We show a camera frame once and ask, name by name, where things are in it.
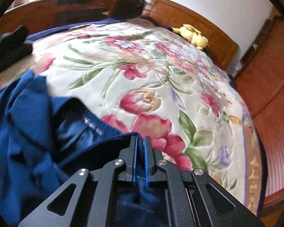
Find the blue wool coat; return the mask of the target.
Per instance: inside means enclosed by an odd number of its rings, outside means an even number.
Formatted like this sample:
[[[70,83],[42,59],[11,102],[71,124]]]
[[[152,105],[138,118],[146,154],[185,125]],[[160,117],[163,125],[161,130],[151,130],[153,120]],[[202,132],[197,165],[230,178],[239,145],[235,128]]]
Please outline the blue wool coat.
[[[137,139],[134,181],[117,191],[113,226],[167,226],[164,191],[145,180],[145,139],[98,119],[79,99],[52,97],[32,71],[0,90],[0,226],[18,226],[79,169],[102,168]]]

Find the black folded clothes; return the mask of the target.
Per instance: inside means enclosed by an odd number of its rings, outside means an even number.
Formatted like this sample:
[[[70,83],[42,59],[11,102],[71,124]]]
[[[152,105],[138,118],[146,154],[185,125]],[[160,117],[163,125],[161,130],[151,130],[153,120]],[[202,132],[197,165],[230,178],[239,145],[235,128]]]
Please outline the black folded clothes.
[[[0,35],[0,73],[32,54],[33,44],[27,41],[28,32],[27,27],[20,26],[14,32]]]

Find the floral bed blanket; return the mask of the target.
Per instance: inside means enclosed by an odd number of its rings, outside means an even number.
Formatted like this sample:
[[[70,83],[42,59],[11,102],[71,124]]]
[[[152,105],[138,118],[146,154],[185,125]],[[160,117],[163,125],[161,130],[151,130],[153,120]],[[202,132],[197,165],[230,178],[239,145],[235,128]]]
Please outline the floral bed blanket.
[[[230,76],[179,35],[135,18],[82,26],[33,43],[0,73],[0,89],[27,70],[52,96],[74,96],[120,131],[140,132],[183,169],[201,168],[251,212],[262,163],[249,110]]]

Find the wooden louvered wardrobe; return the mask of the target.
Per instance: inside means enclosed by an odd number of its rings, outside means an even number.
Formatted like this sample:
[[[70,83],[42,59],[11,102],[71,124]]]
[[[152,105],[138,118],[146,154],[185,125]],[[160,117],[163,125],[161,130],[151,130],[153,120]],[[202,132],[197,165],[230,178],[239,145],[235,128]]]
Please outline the wooden louvered wardrobe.
[[[284,200],[284,18],[272,8],[241,58],[236,87],[247,104],[267,160],[264,208]]]

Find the navy bed sheet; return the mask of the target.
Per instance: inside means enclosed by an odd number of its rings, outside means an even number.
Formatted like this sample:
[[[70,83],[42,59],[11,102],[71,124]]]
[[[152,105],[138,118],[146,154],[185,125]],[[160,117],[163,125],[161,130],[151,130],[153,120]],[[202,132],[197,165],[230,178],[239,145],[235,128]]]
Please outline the navy bed sheet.
[[[91,24],[95,24],[95,25],[110,25],[110,24],[117,24],[117,23],[121,23],[121,22],[126,22],[129,19],[124,18],[124,17],[119,17],[119,18],[108,18],[108,19],[104,19],[102,21],[96,21],[96,22],[82,22],[82,23],[75,23],[75,24],[69,24],[69,25],[64,25],[64,26],[59,26],[59,27],[55,27],[55,28],[50,28],[47,30],[43,30],[37,33],[33,33],[31,35],[27,36],[27,41],[30,42],[35,42],[37,40],[40,40],[44,37],[50,36],[52,34],[56,34],[56,33],[61,33],[61,32],[65,32],[67,30],[70,30],[72,28],[77,28],[77,27],[82,27],[82,26],[88,26]]]

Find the wooden headboard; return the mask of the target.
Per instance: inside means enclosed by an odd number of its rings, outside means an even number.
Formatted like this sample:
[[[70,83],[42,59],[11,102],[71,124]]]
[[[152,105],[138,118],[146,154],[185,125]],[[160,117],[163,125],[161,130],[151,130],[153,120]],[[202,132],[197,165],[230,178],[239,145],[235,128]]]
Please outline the wooden headboard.
[[[153,18],[161,25],[179,28],[190,24],[208,39],[206,51],[212,60],[226,69],[233,60],[239,46],[218,26],[195,11],[170,0],[151,0],[145,6],[142,16]]]

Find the yellow plush toy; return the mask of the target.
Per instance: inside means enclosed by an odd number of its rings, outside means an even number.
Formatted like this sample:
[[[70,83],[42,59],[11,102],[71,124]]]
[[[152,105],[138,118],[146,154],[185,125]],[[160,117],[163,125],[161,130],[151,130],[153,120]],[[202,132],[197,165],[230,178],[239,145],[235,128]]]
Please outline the yellow plush toy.
[[[208,46],[208,39],[190,24],[183,24],[180,28],[172,28],[172,31],[179,34],[199,50]]]

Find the wooden chair with dark bag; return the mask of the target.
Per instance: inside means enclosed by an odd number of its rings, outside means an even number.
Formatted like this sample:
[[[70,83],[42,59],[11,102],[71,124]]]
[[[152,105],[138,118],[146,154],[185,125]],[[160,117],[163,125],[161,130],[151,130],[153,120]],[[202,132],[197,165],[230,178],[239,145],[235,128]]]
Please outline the wooden chair with dark bag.
[[[108,11],[108,18],[132,19],[142,14],[145,0],[114,0]]]

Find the wooden desk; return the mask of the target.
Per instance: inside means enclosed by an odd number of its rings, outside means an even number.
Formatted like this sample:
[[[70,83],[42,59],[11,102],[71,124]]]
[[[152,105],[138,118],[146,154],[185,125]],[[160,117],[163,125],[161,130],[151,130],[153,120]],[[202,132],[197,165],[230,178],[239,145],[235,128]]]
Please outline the wooden desk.
[[[0,35],[19,26],[33,34],[79,22],[101,21],[114,0],[37,0],[7,10],[0,19]]]

